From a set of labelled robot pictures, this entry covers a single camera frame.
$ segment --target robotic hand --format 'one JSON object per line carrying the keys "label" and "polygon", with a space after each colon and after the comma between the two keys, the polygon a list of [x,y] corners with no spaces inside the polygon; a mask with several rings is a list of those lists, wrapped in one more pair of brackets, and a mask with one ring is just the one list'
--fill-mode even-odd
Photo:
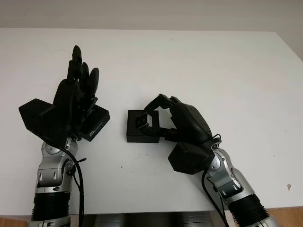
{"label": "robotic hand", "polygon": [[[159,126],[158,111],[155,111],[159,106],[169,108],[176,129]],[[275,217],[270,216],[261,205],[242,173],[233,167],[227,152],[219,148],[221,136],[212,135],[196,108],[180,102],[176,97],[159,94],[143,111],[129,110],[127,142],[159,142],[160,137],[177,142],[168,158],[175,171],[186,174],[203,171],[203,189],[226,226],[228,223],[224,214],[204,185],[206,174],[240,227],[280,227]]]}
{"label": "robotic hand", "polygon": [[[19,107],[25,127],[40,137],[42,162],[29,227],[69,227],[69,200],[72,177],[80,191],[79,226],[84,217],[84,189],[79,162],[75,159],[77,141],[92,141],[109,121],[109,112],[95,105],[99,70],[82,63],[81,50],[75,46],[67,79],[58,86],[53,104],[34,99]],[[75,178],[76,169],[79,183]]]}

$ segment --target silver metal arm segment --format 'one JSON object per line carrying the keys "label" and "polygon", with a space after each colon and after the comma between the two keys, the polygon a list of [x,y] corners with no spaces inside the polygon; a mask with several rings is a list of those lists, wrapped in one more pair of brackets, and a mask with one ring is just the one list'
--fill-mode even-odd
{"label": "silver metal arm segment", "polygon": [[215,158],[207,173],[240,227],[281,227],[268,215],[243,174],[233,167],[227,152],[213,147]]}
{"label": "silver metal arm segment", "polygon": [[[69,137],[65,149],[76,155],[77,141]],[[41,151],[43,158],[37,173],[35,207],[28,227],[69,227],[70,173],[74,163],[63,151],[45,142]]]}

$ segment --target wire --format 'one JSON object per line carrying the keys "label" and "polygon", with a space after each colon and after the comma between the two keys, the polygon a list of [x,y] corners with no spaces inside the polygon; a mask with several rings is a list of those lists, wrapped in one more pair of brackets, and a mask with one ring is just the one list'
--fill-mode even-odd
{"label": "wire", "polygon": [[215,138],[215,137],[217,137],[217,136],[219,136],[219,138],[220,138],[220,140],[221,140],[221,135],[220,135],[220,134],[215,134],[215,135],[213,136],[213,138]]}
{"label": "wire", "polygon": [[71,152],[69,152],[67,149],[65,149],[65,148],[58,148],[58,149],[62,150],[65,154],[67,154],[72,159],[72,161],[74,162],[74,164],[77,168],[77,171],[78,171],[79,183],[76,180],[75,175],[73,175],[73,177],[74,177],[75,183],[76,183],[76,185],[79,189],[79,193],[80,193],[80,196],[79,196],[79,227],[81,227],[83,224],[83,219],[84,219],[84,186],[83,186],[82,171],[81,171],[79,162],[84,161],[86,159],[77,161],[75,156]]}
{"label": "wire", "polygon": [[205,183],[204,183],[204,180],[205,180],[205,176],[206,176],[206,171],[203,172],[202,174],[202,178],[201,178],[201,184],[202,184],[202,187],[203,187],[203,190],[205,191],[208,199],[212,202],[213,206],[215,207],[215,209],[217,210],[217,212],[219,213],[223,223],[225,224],[225,227],[229,227],[227,221],[226,221],[226,218],[224,218],[224,215],[222,214],[222,212],[220,211],[220,208],[217,206],[217,204],[214,202],[213,198],[211,197],[211,195],[209,194],[209,192],[207,191],[206,187],[205,187]]}
{"label": "wire", "polygon": [[[215,192],[218,192],[218,190],[216,189],[214,183],[210,180],[210,176],[208,176],[206,179],[208,180],[209,183],[211,183],[211,184],[213,185],[213,190],[214,190]],[[224,211],[224,205],[223,205],[223,200],[222,200],[222,197],[221,197],[221,196],[219,196],[219,197],[220,197],[220,202],[221,202],[221,206],[222,206],[223,216],[224,216],[224,218],[226,219],[226,215],[225,215],[225,211]]]}

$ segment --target white wall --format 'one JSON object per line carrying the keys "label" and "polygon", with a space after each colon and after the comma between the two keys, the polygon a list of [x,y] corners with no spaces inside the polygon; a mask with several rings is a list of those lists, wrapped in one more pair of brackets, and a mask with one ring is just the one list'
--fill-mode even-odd
{"label": "white wall", "polygon": [[1,0],[0,27],[274,31],[303,59],[303,0]]}

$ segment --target white tabletop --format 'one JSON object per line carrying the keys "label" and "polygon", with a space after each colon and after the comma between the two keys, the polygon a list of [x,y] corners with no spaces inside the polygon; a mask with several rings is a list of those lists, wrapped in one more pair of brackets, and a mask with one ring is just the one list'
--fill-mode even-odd
{"label": "white tabletop", "polygon": [[[100,69],[97,104],[111,116],[91,143],[78,143],[86,213],[213,209],[201,174],[171,168],[174,142],[126,142],[127,110],[159,93],[200,111],[265,207],[303,205],[303,62],[277,34],[0,29],[0,215],[31,213],[42,141],[18,107],[53,101],[74,45]],[[172,125],[167,111],[160,122]],[[74,185],[71,213],[78,199]]]}

